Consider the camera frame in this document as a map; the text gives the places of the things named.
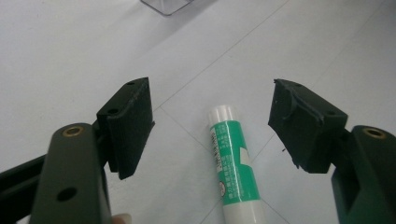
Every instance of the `white glue stick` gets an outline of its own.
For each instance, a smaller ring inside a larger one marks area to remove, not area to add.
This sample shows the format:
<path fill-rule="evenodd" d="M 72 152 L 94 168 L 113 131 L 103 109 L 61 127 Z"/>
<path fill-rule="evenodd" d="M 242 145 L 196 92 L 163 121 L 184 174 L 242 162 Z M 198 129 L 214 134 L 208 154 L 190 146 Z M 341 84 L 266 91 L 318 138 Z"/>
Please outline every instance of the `white glue stick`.
<path fill-rule="evenodd" d="M 235 109 L 230 105 L 213 108 L 209 127 L 226 223 L 264 224 L 260 194 Z"/>

